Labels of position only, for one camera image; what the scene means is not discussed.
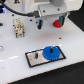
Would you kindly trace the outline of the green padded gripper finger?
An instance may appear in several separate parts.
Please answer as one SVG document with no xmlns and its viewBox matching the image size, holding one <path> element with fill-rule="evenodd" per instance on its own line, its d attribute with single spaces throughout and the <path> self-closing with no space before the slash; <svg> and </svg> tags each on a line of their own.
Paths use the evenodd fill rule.
<svg viewBox="0 0 84 84">
<path fill-rule="evenodd" d="M 65 17 L 64 16 L 60 16 L 59 17 L 59 21 L 58 21 L 59 25 L 63 26 L 64 25 L 64 21 L 65 21 Z"/>
<path fill-rule="evenodd" d="M 42 26 L 43 26 L 43 20 L 39 20 L 37 28 L 41 29 Z"/>
</svg>

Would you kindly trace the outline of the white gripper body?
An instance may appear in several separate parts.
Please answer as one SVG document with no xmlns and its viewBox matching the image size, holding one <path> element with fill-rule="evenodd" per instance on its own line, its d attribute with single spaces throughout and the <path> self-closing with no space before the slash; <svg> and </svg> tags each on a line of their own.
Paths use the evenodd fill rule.
<svg viewBox="0 0 84 84">
<path fill-rule="evenodd" d="M 47 3 L 38 5 L 40 17 L 66 16 L 68 14 L 67 5 L 64 0 L 49 0 Z"/>
</svg>

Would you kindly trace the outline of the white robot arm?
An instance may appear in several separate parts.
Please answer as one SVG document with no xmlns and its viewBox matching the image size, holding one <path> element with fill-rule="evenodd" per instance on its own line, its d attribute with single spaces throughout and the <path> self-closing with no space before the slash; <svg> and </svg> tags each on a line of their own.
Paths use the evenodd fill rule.
<svg viewBox="0 0 84 84">
<path fill-rule="evenodd" d="M 25 7 L 29 10 L 29 13 L 27 14 L 21 14 L 20 12 L 15 11 L 13 8 L 6 6 L 6 8 L 9 11 L 15 14 L 21 14 L 22 16 L 27 15 L 28 17 L 36 18 L 38 20 L 39 29 L 41 29 L 43 26 L 42 17 L 58 15 L 58 24 L 60 26 L 63 26 L 65 18 L 69 14 L 69 11 L 67 10 L 67 6 L 64 0 L 49 0 L 48 2 L 43 0 L 40 3 L 35 3 L 35 0 L 30 0 L 29 2 L 25 3 Z"/>
</svg>

